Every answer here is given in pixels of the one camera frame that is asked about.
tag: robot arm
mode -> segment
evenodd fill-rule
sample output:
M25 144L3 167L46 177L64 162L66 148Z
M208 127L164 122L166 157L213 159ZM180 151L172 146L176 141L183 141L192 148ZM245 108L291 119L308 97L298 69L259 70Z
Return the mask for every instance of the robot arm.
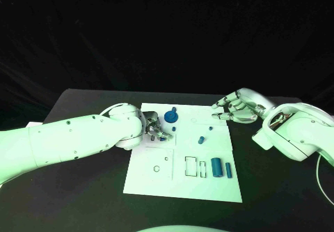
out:
M277 106L248 88L219 100L213 109L226 103L231 113L216 113L212 117L239 123L252 123L261 117L262 129L252 139L265 150L275 146L297 161L318 152L334 166L334 119L321 109L304 103Z
M0 131L0 185L39 167L94 155L113 146L133 149L151 130L157 137L172 138L162 132L157 113L147 114L123 103L111 108L110 117L90 115Z

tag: white paper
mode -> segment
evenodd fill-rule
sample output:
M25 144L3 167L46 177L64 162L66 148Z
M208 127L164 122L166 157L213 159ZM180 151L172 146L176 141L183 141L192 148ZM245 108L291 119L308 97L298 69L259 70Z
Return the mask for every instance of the white paper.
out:
M173 107L177 108L179 120L167 123L164 113ZM212 113L223 112L223 108L213 110L210 106L143 103L141 111L159 113L163 131L173 134L173 139L151 141L150 136L144 135L131 153L124 193L241 203L229 128L226 121L210 117ZM203 144L197 143L200 136L205 137ZM186 157L196 157L197 176L186 176ZM212 158L222 160L221 178L212 175ZM200 161L206 162L206 178L200 177ZM231 179L226 176L226 162L231 163ZM160 166L159 172L154 171L156 166Z

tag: white cable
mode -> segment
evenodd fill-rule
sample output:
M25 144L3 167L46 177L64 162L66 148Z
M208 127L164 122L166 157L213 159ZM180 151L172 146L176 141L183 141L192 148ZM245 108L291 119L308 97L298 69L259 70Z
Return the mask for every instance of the white cable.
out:
M324 195L326 195L326 192L324 192L324 190L323 190L323 187L321 187L321 185L320 185L320 181L318 181L318 163L320 163L320 158L321 158L321 155L318 155L318 162L317 162L316 175L317 175L317 182L318 182L320 190L321 190L321 192L323 192L323 193L324 193ZM329 199L330 203L334 205L334 203L333 203L333 201L331 201L331 199L329 198L329 196L327 196L327 195L326 195L326 198Z
M117 106L120 106L120 105L123 105L123 104L127 104L127 103L114 104L111 107L108 107L108 108L100 113L100 115L104 115L104 114L108 112L108 110L111 110L114 107L117 107Z

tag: black table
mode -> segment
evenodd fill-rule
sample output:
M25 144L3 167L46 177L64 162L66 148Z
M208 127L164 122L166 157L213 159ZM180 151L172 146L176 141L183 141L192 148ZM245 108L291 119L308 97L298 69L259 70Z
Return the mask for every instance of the black table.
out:
M212 105L222 97L69 89L45 123L98 114L120 102L137 107L143 102ZM300 102L282 97L272 101ZM0 231L133 232L163 225L197 225L235 232L333 231L334 207L316 180L318 155L298 162L275 148L265 151L251 138L261 122L228 122L244 203L124 194L131 152L114 147L39 168L3 185ZM320 181L331 198L333 179L334 168L323 159Z

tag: small blue piece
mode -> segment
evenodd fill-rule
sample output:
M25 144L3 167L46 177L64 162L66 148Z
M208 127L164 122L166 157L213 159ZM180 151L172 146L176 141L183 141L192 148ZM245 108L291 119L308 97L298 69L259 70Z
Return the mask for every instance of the small blue piece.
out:
M223 177L222 162L219 158L210 159L213 177Z
M173 107L172 111L166 112L164 119L169 123L174 123L177 121L179 115L176 113L176 107Z
M228 174L228 178L232 178L231 163L225 163L225 165L226 165L226 174Z
M200 136L199 144L202 144L202 143L203 143L203 141L205 141L205 137L203 137L203 136Z

